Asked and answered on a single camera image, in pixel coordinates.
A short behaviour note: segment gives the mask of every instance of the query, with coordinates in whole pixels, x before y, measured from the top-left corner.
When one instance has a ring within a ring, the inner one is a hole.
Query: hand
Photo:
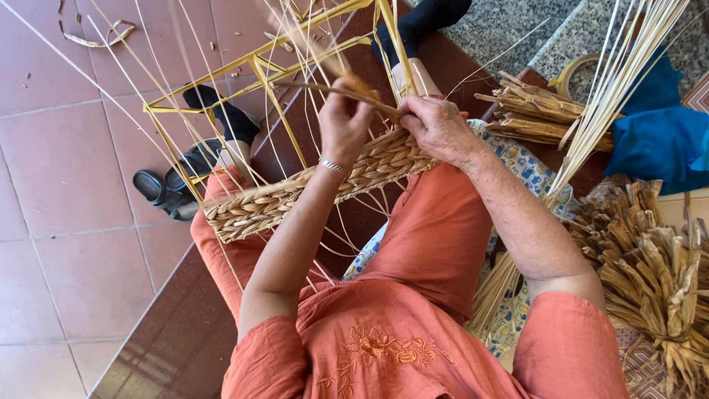
[[[460,168],[475,152],[478,138],[452,102],[410,95],[398,109],[406,114],[401,125],[428,155]]]
[[[350,89],[345,80],[335,80],[333,87]],[[356,102],[343,94],[330,93],[319,113],[323,158],[344,168],[351,168],[362,154],[367,128],[372,121],[372,106]]]

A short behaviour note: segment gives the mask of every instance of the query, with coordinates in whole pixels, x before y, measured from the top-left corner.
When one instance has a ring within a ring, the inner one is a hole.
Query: foot
[[[219,94],[217,94],[217,91],[212,87],[198,84],[197,89],[199,90],[199,96],[194,87],[190,87],[182,93],[182,98],[184,98],[188,107],[199,109],[219,101]],[[202,106],[202,102],[199,101],[199,97],[202,97],[204,106]],[[226,141],[244,141],[251,146],[251,143],[254,142],[254,137],[261,130],[261,126],[253,122],[244,111],[229,102],[223,102],[223,105],[224,110],[222,110],[221,106],[215,106],[212,110],[214,111],[214,117],[219,119],[222,125],[224,125],[224,139]]]
[[[418,41],[427,33],[451,26],[470,8],[472,0],[423,0],[405,16],[398,19],[398,32],[407,58],[418,58]],[[391,37],[382,24],[376,27],[376,35],[389,60],[389,67],[399,63]],[[379,46],[373,42],[372,52],[384,64]]]

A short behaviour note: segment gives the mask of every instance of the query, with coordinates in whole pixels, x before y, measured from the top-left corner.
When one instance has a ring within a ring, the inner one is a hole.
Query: yellow metal frame
[[[313,8],[314,3],[316,0],[311,0],[310,6],[306,10],[305,13],[301,13],[298,10],[297,5],[295,5],[294,0],[290,0],[291,5],[293,6],[293,9],[295,11],[296,16],[300,21],[303,21],[310,13],[311,9]],[[389,3],[386,0],[349,0],[346,1],[345,3],[340,4],[339,6],[336,6],[330,10],[327,10],[321,14],[318,14],[317,16],[314,16],[313,18],[308,19],[307,21],[303,21],[301,25],[299,26],[300,29],[306,30],[308,27],[312,29],[314,26],[318,26],[323,22],[326,22],[327,20],[334,18],[339,15],[343,15],[344,13],[349,13],[351,11],[356,11],[358,9],[363,9],[365,7],[368,7],[370,4],[375,3],[375,12],[374,12],[374,25],[375,25],[375,35],[376,35],[376,21],[379,19],[379,16],[381,16],[384,19],[384,23],[386,25],[387,30],[389,31],[389,35],[394,39],[394,43],[396,44],[396,54],[401,62],[402,65],[402,72],[403,72],[403,78],[404,82],[402,82],[401,88],[397,88],[397,84],[394,82],[393,77],[391,75],[391,71],[389,70],[388,66],[389,63],[385,62],[386,64],[386,69],[387,69],[387,75],[389,76],[390,80],[390,85],[391,89],[394,92],[394,97],[397,99],[400,98],[402,95],[406,95],[409,92],[416,93],[416,88],[413,83],[413,78],[411,75],[411,69],[408,65],[408,58],[406,57],[406,52],[403,49],[403,45],[401,43],[401,37],[398,34],[398,31],[395,28],[395,18],[392,13],[391,7],[389,6]],[[327,49],[323,56],[325,57],[330,57],[332,55],[335,55],[336,53],[340,52],[341,50],[345,50],[347,48],[350,48],[354,45],[358,44],[366,44],[366,45],[371,45],[372,40],[367,36],[357,36],[354,38],[351,38],[349,40],[346,40],[343,43],[336,44],[332,48]],[[233,99],[235,97],[238,97],[243,94],[247,94],[250,92],[253,92],[257,89],[263,88],[266,91],[266,95],[270,98],[271,103],[274,105],[274,109],[278,111],[278,114],[281,118],[281,122],[286,128],[286,131],[288,132],[288,135],[291,139],[291,142],[293,143],[293,147],[295,148],[296,152],[298,153],[298,157],[300,158],[300,161],[303,165],[303,168],[307,168],[308,166],[306,165],[305,158],[303,156],[303,152],[300,149],[300,146],[298,145],[298,142],[295,138],[295,135],[293,134],[293,131],[291,130],[290,125],[288,124],[288,121],[286,120],[286,116],[284,115],[280,104],[278,103],[278,99],[276,98],[276,95],[271,88],[271,85],[269,83],[271,82],[276,82],[278,80],[281,80],[285,77],[288,77],[289,75],[292,75],[293,73],[298,72],[302,68],[301,63],[296,63],[293,64],[289,67],[282,67],[270,60],[265,59],[262,55],[266,52],[272,51],[275,47],[290,41],[290,38],[288,35],[281,35],[274,40],[269,41],[268,43],[262,45],[261,47],[257,48],[256,50],[253,50],[251,53],[242,55],[238,59],[229,62],[227,65],[224,65],[223,67],[214,70],[210,72],[209,74],[197,79],[194,81],[194,84],[201,84],[204,82],[211,82],[214,78],[214,76],[226,73],[227,71],[234,70],[236,68],[239,68],[241,65],[248,64],[253,70],[254,73],[256,74],[256,77],[258,79],[258,82],[254,82],[250,84],[249,86],[239,90],[238,92],[230,95],[229,97],[222,98],[218,102],[206,107],[205,109],[194,109],[194,108],[180,108],[180,109],[175,109],[174,107],[171,106],[160,106],[159,104],[162,103],[163,101],[167,101],[168,97],[173,97],[177,94],[180,94],[184,92],[185,90],[189,89],[192,87],[191,84],[188,84],[187,86],[180,87],[179,89],[176,89],[172,92],[170,92],[167,96],[165,97],[160,97],[159,99],[149,103],[149,104],[144,104],[143,106],[143,111],[144,112],[149,112],[148,109],[154,114],[157,113],[165,113],[165,112],[186,112],[186,113],[191,113],[191,114],[197,114],[200,112],[204,112],[205,115],[207,115],[208,118],[212,122],[214,122],[214,116],[213,116],[213,108],[215,106],[220,106],[223,102],[226,102],[230,99]],[[311,66],[316,62],[316,59],[314,57],[309,57],[307,60],[305,60],[305,63],[307,66]],[[162,131],[162,129],[159,128],[159,124],[154,120],[153,121],[156,126],[158,126],[158,131],[160,132],[161,137],[167,144],[167,147],[174,157],[174,159],[177,159],[179,154],[175,153],[175,149],[171,146],[171,143],[169,142],[169,139],[167,137],[167,134]],[[180,169],[180,172],[182,173],[183,176],[187,176],[186,171],[183,169],[180,163],[177,163],[178,168]],[[198,177],[192,177],[190,179],[187,179],[185,182],[188,186],[190,186],[192,192],[197,192],[196,187],[194,186],[195,183],[197,183],[199,180],[201,180],[203,176],[198,176]]]

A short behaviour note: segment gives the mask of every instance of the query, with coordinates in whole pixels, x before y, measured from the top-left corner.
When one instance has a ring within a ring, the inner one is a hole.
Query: embroidered flower
[[[365,336],[364,324],[360,323],[350,329],[351,344],[341,344],[351,354],[362,352],[362,359],[366,365],[372,364],[373,359],[381,359],[384,349],[388,344],[389,336],[384,335],[384,340],[380,341],[379,333],[374,328],[369,330],[369,336]]]
[[[390,340],[388,334],[384,334],[381,337],[375,328],[371,328],[367,334],[364,323],[359,323],[350,328],[350,339],[352,342],[340,344],[340,346],[347,353],[354,355],[351,360],[341,361],[339,363],[340,367],[336,368],[328,378],[318,380],[318,384],[325,389],[331,386],[337,387],[338,396],[347,397],[354,394],[352,387],[357,383],[352,382],[351,378],[355,376],[359,357],[362,357],[366,366],[371,366],[375,359],[390,361],[391,357],[388,357],[388,353],[391,352],[396,355],[394,358],[399,364],[416,363],[426,367],[430,360],[435,359],[438,354],[442,354],[449,363],[462,367],[453,359],[451,354],[438,349],[431,338],[423,340],[416,337],[408,341],[405,341],[404,338]]]

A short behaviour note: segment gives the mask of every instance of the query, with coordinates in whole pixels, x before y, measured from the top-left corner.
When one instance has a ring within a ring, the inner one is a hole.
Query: blue cloth
[[[709,115],[674,107],[618,119],[606,175],[660,179],[661,195],[709,185]]]
[[[657,60],[658,48],[636,81]],[[667,55],[640,82],[614,121],[613,154],[606,175],[662,180],[661,195],[709,185],[709,115],[682,108],[677,83],[682,73]]]
[[[640,70],[640,74],[635,78],[635,83],[643,76],[647,68],[657,60],[664,50],[660,46],[655,50],[647,64]],[[677,84],[682,77],[682,72],[675,70],[667,54],[657,61],[654,67],[647,73],[647,76],[635,88],[630,99],[620,111],[624,115],[635,115],[641,112],[652,111],[654,109],[680,107],[681,98],[677,90]]]

